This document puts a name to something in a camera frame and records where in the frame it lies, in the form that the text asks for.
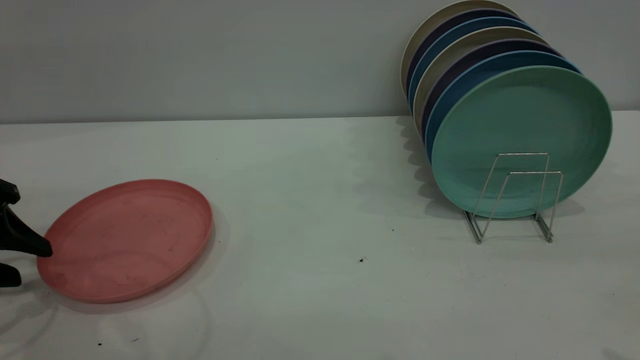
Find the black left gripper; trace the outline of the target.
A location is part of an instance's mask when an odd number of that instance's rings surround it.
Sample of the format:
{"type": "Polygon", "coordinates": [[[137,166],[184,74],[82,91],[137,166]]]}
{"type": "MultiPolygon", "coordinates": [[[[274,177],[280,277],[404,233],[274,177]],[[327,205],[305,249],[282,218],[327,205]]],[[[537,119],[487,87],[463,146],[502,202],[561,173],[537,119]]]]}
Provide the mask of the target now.
{"type": "MultiPolygon", "coordinates": [[[[51,243],[32,230],[14,214],[9,205],[21,200],[18,187],[6,180],[0,180],[0,249],[16,251],[42,258],[53,255],[51,243]]],[[[0,264],[0,287],[14,288],[22,285],[22,276],[18,269],[8,264],[0,264]]]]}

